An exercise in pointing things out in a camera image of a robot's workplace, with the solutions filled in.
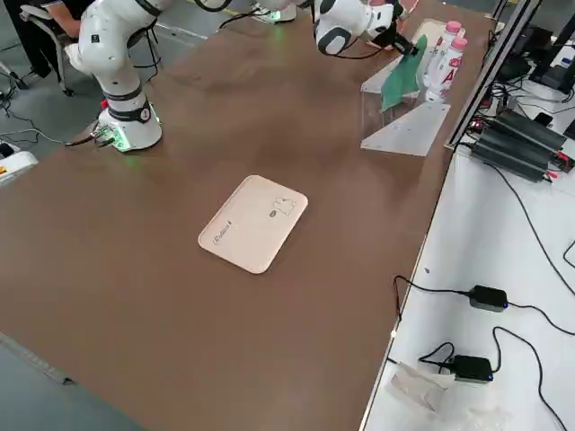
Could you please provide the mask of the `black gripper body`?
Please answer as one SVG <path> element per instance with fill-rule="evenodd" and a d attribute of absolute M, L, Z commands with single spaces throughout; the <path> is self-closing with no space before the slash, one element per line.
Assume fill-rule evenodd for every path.
<path fill-rule="evenodd" d="M 390 47 L 397 51 L 412 51 L 412 43 L 398 31 L 397 22 L 392 22 L 388 29 L 379 32 L 371 43 L 379 48 Z"/>

